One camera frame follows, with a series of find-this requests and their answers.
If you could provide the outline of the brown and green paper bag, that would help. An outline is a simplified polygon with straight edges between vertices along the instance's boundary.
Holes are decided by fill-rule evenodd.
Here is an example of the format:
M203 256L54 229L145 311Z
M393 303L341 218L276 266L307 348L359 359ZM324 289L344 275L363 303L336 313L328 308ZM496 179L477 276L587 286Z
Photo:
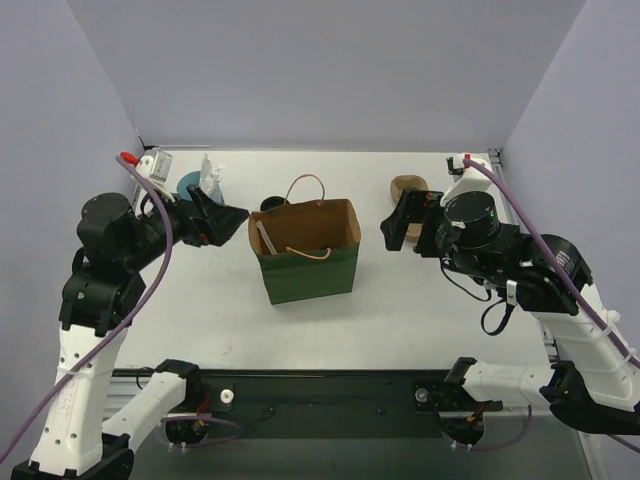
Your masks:
M352 202L320 195L290 201L298 176L284 198L286 204L248 219L248 239L255 254L269 301L273 305L322 298L353 291L361 244L361 228ZM256 222L262 221L278 251L271 255Z

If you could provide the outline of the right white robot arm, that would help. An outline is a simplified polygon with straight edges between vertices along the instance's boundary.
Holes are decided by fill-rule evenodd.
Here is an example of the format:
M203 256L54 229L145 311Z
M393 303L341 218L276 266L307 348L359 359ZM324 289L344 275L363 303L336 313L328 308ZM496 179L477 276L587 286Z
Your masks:
M457 408L474 400L539 406L581 432L638 435L638 361L621 339L617 313L601 304L579 250L562 237L535 238L501 222L486 192L447 203L443 196L404 191L380 225L386 249L400 250L409 226L420 225L415 253L438 260L444 273L469 277L504 306L492 335L521 308L549 330L560 355L539 367L461 357L443 384L446 401Z

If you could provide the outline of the black coffee lid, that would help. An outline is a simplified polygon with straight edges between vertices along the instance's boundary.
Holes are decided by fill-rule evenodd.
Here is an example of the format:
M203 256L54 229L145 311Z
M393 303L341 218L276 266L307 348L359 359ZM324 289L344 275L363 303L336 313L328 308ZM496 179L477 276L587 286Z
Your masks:
M267 212L283 204L286 204L287 200L284 197L280 196L270 196L264 199L260 204L260 211Z

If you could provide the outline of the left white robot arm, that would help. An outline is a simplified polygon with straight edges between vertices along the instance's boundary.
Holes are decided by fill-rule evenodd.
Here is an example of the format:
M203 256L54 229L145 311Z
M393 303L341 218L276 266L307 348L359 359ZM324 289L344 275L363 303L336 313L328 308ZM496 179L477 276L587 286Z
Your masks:
M197 365L168 359L111 419L103 418L119 350L144 299L158 283L141 272L182 242L220 247L248 219L247 210L217 203L198 187L175 201L149 193L155 205L136 214L118 193L103 193L82 208L81 247L62 291L56 384L43 400L47 418L30 458L14 479L126 479L136 450L174 409L205 401Z

